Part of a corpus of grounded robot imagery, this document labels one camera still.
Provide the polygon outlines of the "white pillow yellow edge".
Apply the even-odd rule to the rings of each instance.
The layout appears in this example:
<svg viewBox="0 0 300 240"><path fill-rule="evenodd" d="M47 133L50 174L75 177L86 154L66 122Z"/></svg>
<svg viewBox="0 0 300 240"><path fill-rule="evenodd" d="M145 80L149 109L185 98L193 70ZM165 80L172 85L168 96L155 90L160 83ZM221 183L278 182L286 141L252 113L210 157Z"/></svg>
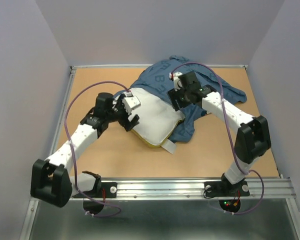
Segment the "white pillow yellow edge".
<svg viewBox="0 0 300 240"><path fill-rule="evenodd" d="M132 111L133 115L139 116L139 124L132 129L133 133L149 147L163 148L174 154L177 145L169 137L185 115L143 88L135 87L130 91L140 101L140 106Z"/></svg>

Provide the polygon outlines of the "blue lettered pillowcase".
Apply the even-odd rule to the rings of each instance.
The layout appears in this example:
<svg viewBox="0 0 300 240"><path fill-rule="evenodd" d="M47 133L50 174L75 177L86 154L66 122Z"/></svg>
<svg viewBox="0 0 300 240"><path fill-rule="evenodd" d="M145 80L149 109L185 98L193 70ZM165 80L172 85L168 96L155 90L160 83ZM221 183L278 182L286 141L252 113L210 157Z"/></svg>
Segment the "blue lettered pillowcase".
<svg viewBox="0 0 300 240"><path fill-rule="evenodd" d="M174 83L170 80L170 74L177 72L195 74L195 83L187 82L180 90L174 90ZM201 101L200 97L202 95L199 90L204 91L206 85L218 92L223 90L224 99L231 104L247 101L247 95L244 91L231 86L210 68L192 63L190 59L176 55L146 68L138 79L130 85L130 89L143 89L171 107L174 103L177 103L178 109L185 119L177 124L168 139L174 143L187 143L194 135L194 122L207 114L205 109L196 105Z"/></svg>

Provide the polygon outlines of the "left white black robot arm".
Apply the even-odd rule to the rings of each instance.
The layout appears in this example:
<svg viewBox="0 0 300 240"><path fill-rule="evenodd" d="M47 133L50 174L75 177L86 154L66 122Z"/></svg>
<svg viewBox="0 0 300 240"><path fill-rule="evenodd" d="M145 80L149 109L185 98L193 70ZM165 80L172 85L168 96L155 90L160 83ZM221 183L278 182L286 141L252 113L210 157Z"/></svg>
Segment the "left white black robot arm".
<svg viewBox="0 0 300 240"><path fill-rule="evenodd" d="M100 138L110 123L118 122L127 132L139 123L133 111L141 106L140 100L130 91L118 98L111 93L98 94L95 105L80 121L68 140L45 160L38 159L32 166L30 195L57 207L64 207L78 194L104 197L101 177L90 171L69 176L77 169L77 160L84 151Z"/></svg>

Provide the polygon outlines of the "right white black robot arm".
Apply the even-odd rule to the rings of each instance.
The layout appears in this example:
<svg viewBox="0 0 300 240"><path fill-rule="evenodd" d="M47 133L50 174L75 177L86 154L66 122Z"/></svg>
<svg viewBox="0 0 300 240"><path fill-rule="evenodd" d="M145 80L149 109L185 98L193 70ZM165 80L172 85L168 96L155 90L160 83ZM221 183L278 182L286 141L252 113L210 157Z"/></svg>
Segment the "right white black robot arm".
<svg viewBox="0 0 300 240"><path fill-rule="evenodd" d="M169 79L173 88L167 94L176 111L197 105L224 121L228 132L235 132L236 139L230 142L234 162L220 182L221 192L232 195L250 173L253 164L271 148L267 119L240 110L211 85L201 85L193 71L170 73Z"/></svg>

